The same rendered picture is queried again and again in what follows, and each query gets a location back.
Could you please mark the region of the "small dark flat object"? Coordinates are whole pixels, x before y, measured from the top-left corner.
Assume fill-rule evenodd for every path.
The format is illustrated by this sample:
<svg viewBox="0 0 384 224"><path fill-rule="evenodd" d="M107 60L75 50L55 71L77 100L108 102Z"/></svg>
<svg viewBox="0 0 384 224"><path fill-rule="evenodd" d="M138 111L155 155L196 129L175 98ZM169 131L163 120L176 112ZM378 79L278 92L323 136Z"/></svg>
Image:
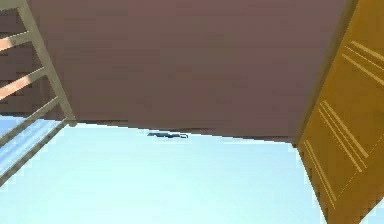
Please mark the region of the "small dark flat object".
<svg viewBox="0 0 384 224"><path fill-rule="evenodd" d="M161 132L150 132L147 136L154 136L159 138L188 138L187 134L179 134L179 133L161 133Z"/></svg>

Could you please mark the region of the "beige wooden slatted frame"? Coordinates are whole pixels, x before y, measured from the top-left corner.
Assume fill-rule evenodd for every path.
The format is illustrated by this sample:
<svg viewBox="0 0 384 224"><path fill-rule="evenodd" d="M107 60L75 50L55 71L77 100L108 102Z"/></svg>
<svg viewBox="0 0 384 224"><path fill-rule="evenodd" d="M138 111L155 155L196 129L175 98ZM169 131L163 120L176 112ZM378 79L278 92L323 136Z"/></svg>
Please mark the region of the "beige wooden slatted frame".
<svg viewBox="0 0 384 224"><path fill-rule="evenodd" d="M12 36L0 39L0 52L17 45L31 42L42 67L19 78L10 84L0 88L0 100L5 99L13 93L21 90L27 85L33 83L46 76L50 83L55 97L44 106L36 110L32 115L28 116L24 121L13 129L7 131L0 137L0 147L5 146L17 135L22 133L27 127L33 124L39 118L42 118L47 112L59 105L63 111L65 118L61 120L52 130L45 134L41 140L31 146L21 157L10 165L4 172L0 174L0 187L2 187L15 173L17 173L31 158L33 158L52 138L66 125L75 127L77 121L72 111L68 98L64 92L57 71L54 68L51 57L44 44L43 38L36 25L36 21L32 15L27 0L0 0L0 11L16 9L23 22L26 31Z"/></svg>

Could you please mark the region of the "orange wooden room door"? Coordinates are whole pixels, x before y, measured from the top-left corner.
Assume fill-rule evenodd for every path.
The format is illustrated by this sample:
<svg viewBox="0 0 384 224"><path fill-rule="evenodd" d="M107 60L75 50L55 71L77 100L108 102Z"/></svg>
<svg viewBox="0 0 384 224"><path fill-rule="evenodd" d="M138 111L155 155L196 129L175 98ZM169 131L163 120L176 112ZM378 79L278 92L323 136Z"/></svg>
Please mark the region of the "orange wooden room door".
<svg viewBox="0 0 384 224"><path fill-rule="evenodd" d="M384 0L352 6L297 143L327 224L360 224L384 198Z"/></svg>

